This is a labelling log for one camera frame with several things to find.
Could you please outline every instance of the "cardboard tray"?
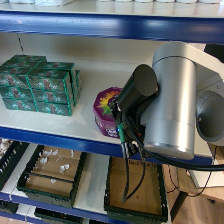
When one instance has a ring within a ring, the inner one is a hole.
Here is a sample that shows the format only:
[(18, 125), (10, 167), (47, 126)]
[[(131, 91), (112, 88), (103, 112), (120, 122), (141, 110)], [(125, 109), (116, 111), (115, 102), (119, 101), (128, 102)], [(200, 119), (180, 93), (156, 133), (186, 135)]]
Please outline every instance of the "cardboard tray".
[(31, 200), (72, 208), (84, 167), (86, 153), (73, 151), (75, 156), (79, 156), (79, 160), (73, 159), (73, 161), (76, 160), (74, 161), (74, 166), (71, 165), (68, 171), (61, 174), (58, 172), (59, 167), (66, 163), (71, 163), (71, 158), (69, 160), (69, 156), (67, 155), (71, 155), (71, 150), (61, 149), (64, 151), (60, 153), (61, 151), (58, 149), (57, 158), (60, 157), (62, 159), (56, 160), (56, 157), (49, 156), (49, 162), (46, 165), (41, 165), (39, 159), (44, 157), (43, 153), (45, 150), (50, 149), (57, 150), (54, 147), (37, 146), (17, 183), (17, 189), (23, 191)]
[(14, 141), (0, 159), (0, 190), (11, 176), (29, 143)]
[(34, 215), (41, 218), (44, 222), (52, 224), (81, 224), (83, 220), (80, 217), (63, 214), (60, 212), (54, 212), (42, 208), (36, 208)]
[[(141, 162), (129, 160), (129, 171), (130, 193), (140, 181), (142, 175)], [(141, 187), (125, 204), (122, 204), (125, 183), (125, 161), (122, 158), (111, 157), (104, 196), (104, 209), (109, 218), (137, 224), (168, 221), (166, 192), (161, 165), (146, 163), (146, 175)]]
[(0, 211), (15, 214), (19, 204), (0, 200)]

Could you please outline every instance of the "green box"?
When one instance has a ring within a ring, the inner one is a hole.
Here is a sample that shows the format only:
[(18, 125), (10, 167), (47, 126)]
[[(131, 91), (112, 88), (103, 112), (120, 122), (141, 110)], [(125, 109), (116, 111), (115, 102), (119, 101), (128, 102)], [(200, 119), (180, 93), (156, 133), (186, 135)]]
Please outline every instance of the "green box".
[(8, 110), (37, 111), (33, 100), (15, 100), (3, 98)]
[(10, 60), (12, 61), (29, 61), (29, 62), (46, 62), (46, 56), (22, 55), (16, 54)]
[(73, 101), (72, 89), (70, 88), (66, 92), (52, 92), (52, 91), (42, 91), (32, 89), (33, 98), (36, 101), (45, 102), (45, 103), (61, 103), (69, 104)]
[(2, 66), (10, 68), (35, 68), (38, 64), (39, 62), (8, 60)]
[(32, 92), (30, 89), (24, 89), (16, 86), (0, 86), (0, 95), (2, 96), (2, 98), (33, 100)]
[(9, 68), (0, 66), (0, 86), (29, 88), (26, 76), (32, 68)]
[(75, 109), (73, 100), (70, 104), (43, 103), (36, 101), (36, 105), (39, 112), (63, 116), (72, 116)]
[(32, 89), (68, 92), (71, 88), (69, 73), (66, 71), (33, 69), (28, 74)]
[(70, 82), (76, 80), (75, 64), (74, 63), (64, 63), (64, 62), (40, 62), (37, 66), (40, 69), (56, 69), (69, 72)]

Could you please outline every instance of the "white container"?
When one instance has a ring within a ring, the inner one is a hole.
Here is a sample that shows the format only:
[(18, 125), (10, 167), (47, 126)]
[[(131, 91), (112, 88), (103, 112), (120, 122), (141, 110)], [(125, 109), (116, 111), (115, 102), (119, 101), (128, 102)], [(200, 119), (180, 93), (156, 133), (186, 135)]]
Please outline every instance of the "white container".
[(132, 2), (132, 0), (115, 0), (116, 2)]
[(174, 12), (174, 2), (162, 3), (162, 2), (153, 2), (153, 14), (168, 16), (172, 15)]
[(175, 0), (156, 0), (157, 2), (163, 2), (163, 3), (166, 3), (166, 2), (175, 2)]
[(153, 2), (153, 0), (135, 0), (136, 2)]
[(186, 3), (186, 4), (192, 4), (197, 2), (197, 0), (176, 0), (176, 1), (180, 3)]
[(114, 1), (107, 1), (107, 2), (102, 2), (98, 0), (96, 2), (96, 9), (97, 12), (102, 12), (102, 13), (112, 13), (114, 12)]
[(140, 3), (134, 2), (134, 13), (138, 15), (150, 15), (152, 14), (153, 2), (149, 3)]
[(114, 11), (119, 14), (130, 14), (133, 12), (133, 2), (114, 2)]
[(35, 0), (37, 6), (61, 6), (66, 5), (74, 0)]
[(219, 4), (222, 0), (198, 0), (201, 3), (208, 3), (208, 4)]
[(0, 0), (0, 3), (8, 3), (9, 0)]
[(174, 15), (175, 16), (193, 16), (195, 15), (197, 4), (182, 4), (176, 2), (174, 6)]
[(12, 3), (12, 4), (18, 4), (18, 3), (34, 4), (35, 0), (9, 0), (9, 2)]

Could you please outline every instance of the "small white item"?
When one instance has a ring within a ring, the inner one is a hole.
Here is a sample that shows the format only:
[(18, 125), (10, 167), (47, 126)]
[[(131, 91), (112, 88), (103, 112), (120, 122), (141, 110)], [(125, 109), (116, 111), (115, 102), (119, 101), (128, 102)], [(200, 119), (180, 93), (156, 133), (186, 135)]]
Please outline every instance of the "small white item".
[(40, 160), (40, 164), (46, 164), (46, 163), (47, 163), (47, 157), (42, 158), (42, 159)]
[(208, 3), (208, 4), (219, 4), (222, 0), (198, 0), (201, 3)]
[(52, 149), (50, 151), (43, 151), (43, 156), (50, 156), (52, 154)]
[(2, 142), (1, 143), (1, 149), (5, 152), (9, 148), (8, 142)]
[(38, 6), (61, 6), (66, 5), (74, 0), (35, 0), (35, 5)]
[(9, 142), (9, 139), (2, 138), (2, 142)]
[(58, 154), (58, 149), (55, 150), (54, 152), (52, 152), (52, 155), (53, 155), (53, 156), (56, 156), (57, 154)]
[(197, 0), (176, 0), (176, 1), (180, 3), (186, 3), (186, 4), (197, 2)]
[(65, 170), (69, 169), (69, 164), (65, 164), (63, 166), (60, 166), (60, 172), (64, 173)]
[(18, 3), (22, 3), (22, 4), (34, 4), (35, 0), (9, 0), (9, 2), (11, 4), (18, 4)]

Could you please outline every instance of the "white shelf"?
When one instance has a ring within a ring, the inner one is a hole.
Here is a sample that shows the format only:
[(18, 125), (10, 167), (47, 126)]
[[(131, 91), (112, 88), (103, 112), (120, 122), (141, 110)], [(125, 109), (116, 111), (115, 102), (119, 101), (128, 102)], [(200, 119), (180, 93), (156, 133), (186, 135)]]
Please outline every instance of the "white shelf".
[(139, 3), (139, 2), (100, 2), (77, 0), (65, 6), (41, 7), (34, 4), (0, 4), (0, 10), (20, 12), (118, 14), (144, 16), (207, 17), (223, 18), (224, 5), (221, 4), (183, 4), (183, 3)]
[(82, 92), (72, 117), (29, 111), (7, 110), (0, 99), (0, 126), (47, 133), (98, 142), (119, 144), (99, 131), (95, 124), (93, 104), (99, 92), (109, 87), (123, 87), (127, 72), (82, 70)]

